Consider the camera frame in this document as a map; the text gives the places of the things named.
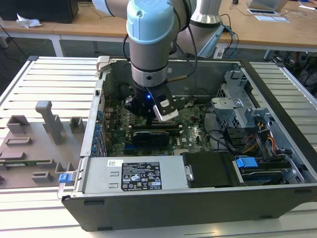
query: light blue robot cap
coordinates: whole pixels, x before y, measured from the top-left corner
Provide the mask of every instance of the light blue robot cap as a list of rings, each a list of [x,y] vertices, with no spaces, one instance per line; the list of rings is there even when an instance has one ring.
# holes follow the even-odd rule
[[[170,33],[173,24],[170,0],[131,0],[128,4],[127,32],[139,44],[159,42]]]

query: barcode sticker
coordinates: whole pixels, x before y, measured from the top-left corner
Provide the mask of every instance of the barcode sticker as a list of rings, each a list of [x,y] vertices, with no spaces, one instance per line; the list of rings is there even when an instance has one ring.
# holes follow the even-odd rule
[[[123,160],[108,160],[108,167],[121,167]]]

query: open computer chassis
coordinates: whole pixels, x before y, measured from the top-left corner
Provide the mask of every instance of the open computer chassis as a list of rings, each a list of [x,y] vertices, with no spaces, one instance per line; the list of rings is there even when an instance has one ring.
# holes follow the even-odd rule
[[[170,85],[180,115],[152,125],[126,108],[127,65],[103,66],[74,191],[62,197],[84,230],[278,218],[316,198],[316,151],[249,62],[200,62],[194,90],[208,94]]]

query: motherboard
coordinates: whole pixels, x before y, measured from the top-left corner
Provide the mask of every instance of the motherboard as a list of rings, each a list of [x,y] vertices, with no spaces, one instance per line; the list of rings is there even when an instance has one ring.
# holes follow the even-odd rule
[[[179,111],[179,116],[159,123],[129,112],[121,100],[106,99],[103,112],[103,141],[107,156],[180,155],[183,152],[211,151],[203,132],[204,104],[191,105]]]

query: yellow wire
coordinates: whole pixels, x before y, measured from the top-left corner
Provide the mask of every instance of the yellow wire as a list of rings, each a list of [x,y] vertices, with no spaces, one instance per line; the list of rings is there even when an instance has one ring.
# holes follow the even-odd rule
[[[258,144],[255,144],[253,146],[251,146],[249,149],[247,149],[246,151],[244,151],[242,154],[248,153],[249,151],[253,150],[254,148],[256,148],[258,146]]]

